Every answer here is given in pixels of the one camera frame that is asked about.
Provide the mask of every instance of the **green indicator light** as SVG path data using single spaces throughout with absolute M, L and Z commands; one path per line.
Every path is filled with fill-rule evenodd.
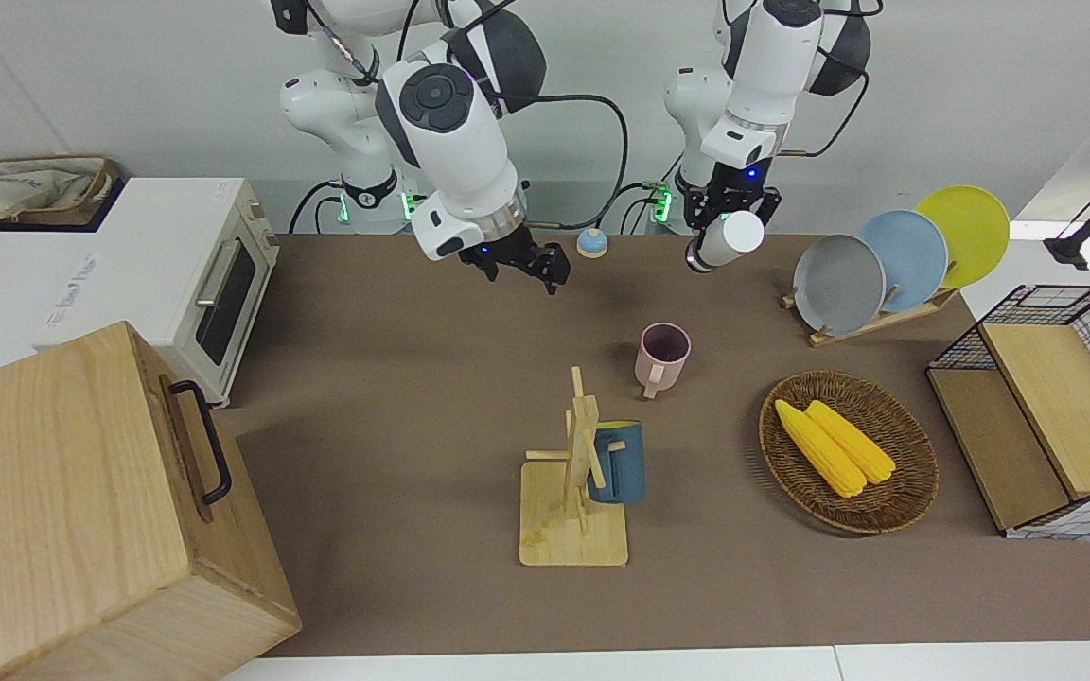
M 411 219 L 414 216 L 414 197 L 407 194 L 405 191 L 402 193 L 402 215 L 405 216 L 405 219 Z
M 654 221 L 665 223 L 670 216 L 670 190 L 666 186 L 658 190 L 658 198 L 654 199 Z

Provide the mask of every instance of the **wooden stand base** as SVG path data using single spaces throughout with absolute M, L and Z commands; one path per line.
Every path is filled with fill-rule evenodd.
M 601 504 L 586 486 L 567 509 L 565 461 L 531 461 L 520 469 L 520 563 L 605 566 L 628 562 L 623 504 Z
M 856 331 L 853 333 L 847 333 L 845 336 L 829 336 L 824 333 L 822 330 L 814 331 L 809 338 L 810 346 L 818 348 L 820 345 L 835 343 L 835 341 L 843 341 L 845 338 L 856 338 L 870 331 L 877 331 L 879 328 L 886 328 L 888 326 L 894 326 L 895 324 L 909 321 L 910 319 L 918 319 L 921 318 L 921 316 L 938 312 L 942 307 L 947 305 L 952 299 L 957 296 L 957 291 L 958 289 L 940 290 L 940 292 L 937 292 L 933 297 L 928 299 L 928 302 L 924 303 L 924 305 L 912 307 L 912 309 L 905 311 L 903 313 L 881 313 L 873 318 L 873 321 L 864 325 L 864 328 L 861 328 L 860 331 Z M 779 306 L 785 307 L 787 311 L 797 306 L 797 303 L 792 302 L 792 293 L 788 294 L 788 296 L 779 299 Z

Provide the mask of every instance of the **black metal handle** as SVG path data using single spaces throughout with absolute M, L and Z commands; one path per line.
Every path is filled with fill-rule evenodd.
M 204 431 L 208 435 L 208 446 L 213 449 L 213 461 L 217 462 L 217 474 L 220 475 L 220 483 L 211 491 L 206 492 L 199 500 L 205 504 L 216 504 L 217 501 L 229 495 L 230 487 L 233 487 L 233 478 L 230 476 L 230 465 L 226 462 L 226 452 L 221 449 L 221 440 L 217 437 L 217 427 L 213 425 L 213 416 L 208 413 L 208 400 L 205 392 L 199 389 L 195 380 L 179 380 L 178 384 L 170 385 L 170 393 L 178 396 L 179 392 L 191 391 L 196 398 L 196 406 L 199 410 L 199 418 L 204 422 Z

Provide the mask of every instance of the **brown table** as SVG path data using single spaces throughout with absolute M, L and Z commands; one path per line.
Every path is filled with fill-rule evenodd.
M 808 348 L 776 297 L 809 242 L 697 276 L 682 240 L 613 239 L 549 297 L 410 238 L 287 239 L 221 413 L 305 621 L 271 655 L 1090 639 L 1090 544 L 996 535 L 922 374 L 964 303 Z M 658 319 L 692 358 L 645 402 L 635 338 Z M 606 418 L 643 422 L 625 569 L 518 564 L 520 463 L 562 446 L 570 365 Z M 882 384 L 925 427 L 942 486 L 918 525 L 844 537 L 776 491 L 758 410 L 814 368 Z

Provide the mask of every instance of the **yellow plate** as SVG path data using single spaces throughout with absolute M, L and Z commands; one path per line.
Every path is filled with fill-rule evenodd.
M 990 191 L 964 184 L 946 186 L 929 194 L 916 210 L 936 223 L 948 246 L 950 265 L 944 289 L 957 289 L 991 275 L 1007 253 L 1012 220 Z

